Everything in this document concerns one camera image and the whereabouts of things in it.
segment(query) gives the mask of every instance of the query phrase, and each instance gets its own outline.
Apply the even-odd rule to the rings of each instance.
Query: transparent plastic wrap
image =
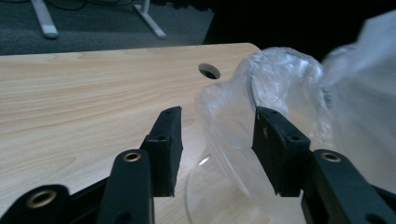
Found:
[[[396,11],[366,21],[357,43],[322,63],[290,48],[263,49],[230,80],[197,96],[211,156],[267,223],[304,217],[300,198],[275,195],[251,149],[256,105],[282,113],[310,138],[311,149],[345,154],[371,184],[396,193],[395,23]]]
[[[322,62],[321,142],[346,155],[372,185],[396,193],[396,10],[364,23],[356,43]]]
[[[271,223],[290,223],[290,217],[293,223],[304,223],[304,218],[299,198],[275,195],[251,149],[255,106],[276,109],[291,121],[303,119],[304,127],[298,128],[309,135],[320,106],[316,92],[321,77],[321,65],[314,58],[294,49],[270,48],[246,57],[230,80],[205,88],[197,97],[213,157]],[[291,110],[304,113],[290,116]],[[305,113],[312,119],[301,116]]]

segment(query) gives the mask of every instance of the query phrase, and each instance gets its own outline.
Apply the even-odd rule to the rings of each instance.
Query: gray carpet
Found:
[[[76,0],[57,0],[65,7]],[[201,45],[213,18],[212,10],[174,8],[150,4],[148,14],[166,33],[158,38],[133,5],[115,7],[88,3],[81,10],[64,11],[48,5],[59,38],[45,38],[30,2],[0,2],[0,55],[75,52],[107,49],[139,49]]]

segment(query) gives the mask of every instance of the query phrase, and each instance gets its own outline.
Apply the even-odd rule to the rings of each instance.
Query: clear plastic bag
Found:
[[[321,142],[346,155],[372,185],[396,193],[396,10],[367,20],[356,43],[323,61]]]
[[[299,198],[274,194],[251,149],[255,106],[276,109],[291,121],[301,120],[301,116],[290,116],[295,106],[315,118],[320,102],[314,92],[321,76],[321,65],[314,58],[294,49],[270,48],[246,57],[229,81],[209,86],[197,97],[212,155],[222,171],[275,223],[290,223],[290,217],[294,217],[293,223],[304,223],[304,218]],[[312,129],[314,120],[307,118],[301,130]]]
[[[233,77],[197,96],[207,146],[221,170],[271,222],[303,223],[299,198],[281,198],[252,145],[256,105],[273,108],[311,141],[345,154],[373,185],[396,192],[396,11],[365,23],[357,43],[319,63],[290,48],[246,57]]]

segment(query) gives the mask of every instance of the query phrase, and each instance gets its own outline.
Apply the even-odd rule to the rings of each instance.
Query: screw hole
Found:
[[[41,190],[29,198],[27,206],[30,208],[39,208],[52,202],[55,197],[56,191],[49,189]]]
[[[375,214],[366,214],[366,220],[372,224],[386,224],[387,222]]]
[[[142,157],[142,155],[140,155],[140,153],[132,152],[132,153],[126,154],[124,156],[124,160],[125,161],[137,161],[140,159],[140,157]]]
[[[163,135],[158,135],[157,137],[155,137],[158,141],[164,141],[166,140],[165,136]]]
[[[329,152],[322,153],[321,156],[326,161],[332,161],[332,162],[340,162],[341,161],[340,157],[338,157],[337,155],[334,155],[332,153],[329,153]]]
[[[199,72],[204,75],[204,77],[210,79],[219,79],[220,78],[220,71],[215,66],[209,63],[200,63],[198,65]]]
[[[298,140],[300,140],[300,137],[299,136],[292,136],[290,139],[293,140],[293,141],[298,141]]]
[[[131,221],[132,216],[128,212],[120,213],[114,219],[114,224],[127,224]]]

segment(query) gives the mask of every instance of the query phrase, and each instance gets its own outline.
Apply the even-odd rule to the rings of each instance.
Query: wooden table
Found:
[[[108,176],[115,157],[139,148],[162,110],[180,105],[176,197],[156,198],[155,216],[189,223],[186,181],[205,149],[194,97],[257,50],[244,43],[0,57],[0,214],[41,185],[74,193]],[[201,63],[221,77],[204,77]]]

